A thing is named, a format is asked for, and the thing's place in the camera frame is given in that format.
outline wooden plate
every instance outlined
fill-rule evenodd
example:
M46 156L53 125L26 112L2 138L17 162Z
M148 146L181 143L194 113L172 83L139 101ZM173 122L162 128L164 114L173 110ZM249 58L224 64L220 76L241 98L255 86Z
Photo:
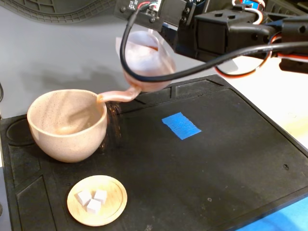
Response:
M82 206L77 200L77 193L88 189L94 197L97 189L107 191L107 200L98 214L87 212L87 206ZM127 193L124 186L109 176L91 176L79 181L69 192L67 207L71 215L80 223L88 226L101 226L117 219L127 203Z

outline blue cloth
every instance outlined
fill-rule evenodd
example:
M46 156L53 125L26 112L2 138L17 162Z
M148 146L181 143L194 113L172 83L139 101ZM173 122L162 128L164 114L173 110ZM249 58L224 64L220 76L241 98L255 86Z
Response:
M308 197L238 231L308 231Z
M199 132L198 129L188 118L186 118L181 112L171 115L162 119L181 140L193 136Z

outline speckled bowl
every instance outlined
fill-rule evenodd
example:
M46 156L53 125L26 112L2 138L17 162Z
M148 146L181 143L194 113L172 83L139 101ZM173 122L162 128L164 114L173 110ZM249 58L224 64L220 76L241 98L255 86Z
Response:
M102 143L107 128L105 103L87 90L56 90L38 97L27 119L37 145L52 158L79 162Z

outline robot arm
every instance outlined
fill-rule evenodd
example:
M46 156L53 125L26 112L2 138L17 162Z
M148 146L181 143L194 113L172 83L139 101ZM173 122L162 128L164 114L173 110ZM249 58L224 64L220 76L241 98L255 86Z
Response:
M282 59L282 70L308 73L308 43L303 45L308 41L308 16L267 13L234 3L232 0L118 0L114 15L129 20L138 7L147 4L136 15L135 23L158 31L175 53L208 63L240 49L255 46L257 50L279 36L281 44L289 47L281 46L280 51L277 47L273 53L268 50L245 55L260 59L278 56ZM302 42L302 46L292 47L291 42Z

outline sugar cube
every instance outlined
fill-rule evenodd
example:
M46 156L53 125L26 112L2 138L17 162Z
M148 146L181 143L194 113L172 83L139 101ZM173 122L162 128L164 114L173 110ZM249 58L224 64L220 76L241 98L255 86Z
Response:
M78 201L85 206L90 199L92 199L92 195L88 190L83 190L77 194Z
M104 205L107 199L107 191L100 189L96 190L94 199L100 201Z
M97 214L101 209L101 202L91 199L87 206L87 212Z

